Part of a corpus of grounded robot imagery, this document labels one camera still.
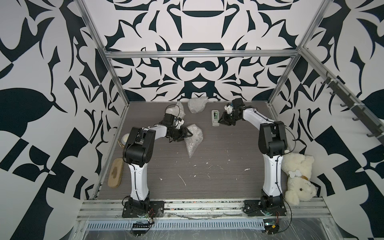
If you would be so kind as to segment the bubble wrap sheet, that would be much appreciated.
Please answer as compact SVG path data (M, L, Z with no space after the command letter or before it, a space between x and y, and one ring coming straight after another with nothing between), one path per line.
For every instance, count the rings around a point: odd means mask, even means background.
M196 124L188 126L187 129L192 133L191 137L185 138L188 156L191 158L198 146L203 142L204 135L202 129Z
M192 98L188 101L188 108L192 114L202 112L208 103L208 97Z
M171 104L171 105L167 106L165 113L171 114L171 115L173 115L177 118L180 118L182 120L185 118L185 115L186 115L185 110L184 110L184 106L180 101L177 101L176 104Z

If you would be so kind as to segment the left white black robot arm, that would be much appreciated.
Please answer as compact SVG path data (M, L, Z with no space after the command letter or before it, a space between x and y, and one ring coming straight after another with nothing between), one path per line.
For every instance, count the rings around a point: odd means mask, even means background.
M130 201L143 208L149 205L148 164L152 159L155 141L167 138L171 142L180 142L194 134L186 127L176 128L157 124L146 128L133 127L125 141L123 161L131 171Z

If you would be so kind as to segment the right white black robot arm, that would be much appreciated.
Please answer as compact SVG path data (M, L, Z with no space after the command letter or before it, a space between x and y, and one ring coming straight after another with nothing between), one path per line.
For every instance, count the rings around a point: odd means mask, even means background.
M281 192L281 166L283 155L288 149L285 124L271 120L256 108L245 106L241 99L235 99L225 106L219 123L235 126L239 120L247 121L259 130L258 146L265 164L261 206L280 206L284 203Z

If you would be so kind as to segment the wooden oval brush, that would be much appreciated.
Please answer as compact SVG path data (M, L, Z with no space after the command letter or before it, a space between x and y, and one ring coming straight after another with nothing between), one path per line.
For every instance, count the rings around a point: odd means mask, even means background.
M110 174L108 177L108 186L110 188L117 188L121 184L124 163L125 162L122 158L117 158L112 162Z

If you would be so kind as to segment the white teddy bear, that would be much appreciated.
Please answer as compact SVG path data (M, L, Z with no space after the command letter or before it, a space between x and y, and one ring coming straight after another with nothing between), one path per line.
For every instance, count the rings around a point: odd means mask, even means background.
M289 153L283 156L282 171L288 176L285 200L298 206L300 202L310 201L316 196L316 187L311 183L313 156Z

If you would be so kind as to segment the left electronics board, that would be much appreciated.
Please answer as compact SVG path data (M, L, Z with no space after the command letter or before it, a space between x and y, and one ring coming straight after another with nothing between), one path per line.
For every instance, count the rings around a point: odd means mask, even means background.
M152 228L153 225L154 223L133 223L130 233L135 237L141 236L143 234L146 234Z

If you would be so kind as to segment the electronics board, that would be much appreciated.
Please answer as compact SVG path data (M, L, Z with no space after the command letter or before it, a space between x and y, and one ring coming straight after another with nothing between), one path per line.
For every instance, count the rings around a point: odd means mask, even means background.
M146 234L152 228L153 225L154 223L133 223L130 233L135 237L141 236L143 234Z
M264 219L263 223L265 228L264 233L266 233L267 235L275 235L280 230L280 224L276 220Z

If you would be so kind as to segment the right electronics board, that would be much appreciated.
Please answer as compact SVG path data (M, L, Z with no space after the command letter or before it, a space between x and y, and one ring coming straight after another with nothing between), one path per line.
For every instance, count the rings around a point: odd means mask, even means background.
M264 219L263 223L265 228L264 233L266 233L267 235L275 235L280 230L280 224L276 220Z

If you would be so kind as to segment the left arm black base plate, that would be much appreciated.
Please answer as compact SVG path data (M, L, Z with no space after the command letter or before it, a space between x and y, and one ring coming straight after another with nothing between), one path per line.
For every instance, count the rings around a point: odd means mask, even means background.
M136 200L125 202L123 218L155 218L164 214L165 202L149 201L139 202Z

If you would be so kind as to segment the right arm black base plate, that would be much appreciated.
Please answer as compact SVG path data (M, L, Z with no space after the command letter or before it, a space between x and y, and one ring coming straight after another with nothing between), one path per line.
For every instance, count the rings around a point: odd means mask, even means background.
M276 217L287 214L282 199L273 201L265 197L260 200L244 200L243 212L248 217Z

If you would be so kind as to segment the aluminium frame rail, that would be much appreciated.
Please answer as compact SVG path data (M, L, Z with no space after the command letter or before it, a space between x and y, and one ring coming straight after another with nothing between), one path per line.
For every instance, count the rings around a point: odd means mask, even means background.
M108 59L127 58L216 58L216 57L293 57L296 50L224 50L224 51L105 51Z

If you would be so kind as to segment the grey wall hook rail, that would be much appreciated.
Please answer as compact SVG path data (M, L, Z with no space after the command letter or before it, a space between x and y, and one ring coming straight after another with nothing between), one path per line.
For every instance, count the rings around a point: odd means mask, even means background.
M332 79L329 72L321 75L324 81L322 86L327 85L331 89L329 111L331 113L331 105L335 96L337 96L342 103L341 108L352 111L356 116L353 121L360 121L371 133L367 134L368 138L376 138L382 145L384 144L384 123L364 104L358 97L349 90L345 84L339 79Z

